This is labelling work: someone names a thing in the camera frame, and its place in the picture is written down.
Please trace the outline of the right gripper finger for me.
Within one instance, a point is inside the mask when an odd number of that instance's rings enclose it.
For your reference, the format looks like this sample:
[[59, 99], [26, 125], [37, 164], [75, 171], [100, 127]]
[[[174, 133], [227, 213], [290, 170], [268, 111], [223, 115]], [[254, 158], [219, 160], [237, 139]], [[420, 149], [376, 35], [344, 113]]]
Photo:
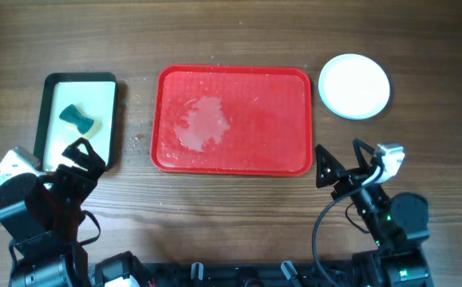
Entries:
[[321, 144], [315, 148], [315, 155], [317, 162], [317, 188], [334, 185], [337, 181], [346, 177], [346, 169]]
[[[362, 140], [356, 138], [353, 140], [353, 150], [357, 158], [358, 166], [364, 171], [370, 171], [375, 164], [375, 149]], [[367, 159], [364, 156], [364, 153], [370, 155], [371, 158]]]

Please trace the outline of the green yellow sponge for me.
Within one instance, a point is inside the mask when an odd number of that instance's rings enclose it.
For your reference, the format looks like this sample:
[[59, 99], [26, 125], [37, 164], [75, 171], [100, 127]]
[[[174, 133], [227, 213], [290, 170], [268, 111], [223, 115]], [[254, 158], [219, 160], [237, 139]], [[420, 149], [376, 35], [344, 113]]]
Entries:
[[86, 134], [94, 125], [94, 120], [84, 116], [73, 104], [70, 104], [61, 112], [59, 119], [72, 124], [82, 135]]

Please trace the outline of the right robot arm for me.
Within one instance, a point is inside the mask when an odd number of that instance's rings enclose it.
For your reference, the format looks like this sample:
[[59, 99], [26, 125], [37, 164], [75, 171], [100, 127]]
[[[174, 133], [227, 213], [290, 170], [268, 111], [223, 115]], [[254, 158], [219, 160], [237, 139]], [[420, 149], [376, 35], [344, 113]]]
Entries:
[[318, 145], [316, 186], [333, 187], [332, 206], [350, 199], [365, 223], [361, 232], [369, 234], [377, 248], [354, 254], [349, 263], [351, 273], [344, 278], [325, 266], [313, 248], [318, 272], [332, 286], [431, 286], [422, 250], [429, 237], [428, 201], [409, 192], [389, 197], [381, 186], [400, 170], [405, 159], [403, 146], [380, 143], [371, 147], [355, 139], [353, 150], [358, 166], [347, 169]]

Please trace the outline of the white plate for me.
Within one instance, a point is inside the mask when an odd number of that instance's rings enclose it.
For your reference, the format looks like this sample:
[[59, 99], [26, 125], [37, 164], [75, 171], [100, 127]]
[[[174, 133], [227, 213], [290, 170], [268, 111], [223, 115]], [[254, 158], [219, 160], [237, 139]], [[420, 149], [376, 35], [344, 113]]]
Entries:
[[348, 120], [365, 120], [387, 106], [391, 87], [386, 72], [377, 62], [360, 54], [346, 53], [323, 66], [318, 92], [334, 114]]

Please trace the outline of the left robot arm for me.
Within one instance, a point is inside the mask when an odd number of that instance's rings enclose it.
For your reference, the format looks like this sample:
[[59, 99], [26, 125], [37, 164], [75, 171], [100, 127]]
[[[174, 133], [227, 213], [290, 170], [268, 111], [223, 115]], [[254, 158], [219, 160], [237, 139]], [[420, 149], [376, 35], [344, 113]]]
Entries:
[[39, 171], [39, 160], [16, 147], [0, 163], [0, 223], [10, 234], [11, 286], [154, 286], [150, 272], [127, 251], [89, 265], [78, 229], [95, 216], [81, 204], [105, 172], [105, 161], [89, 141], [70, 144], [73, 161], [55, 171]]

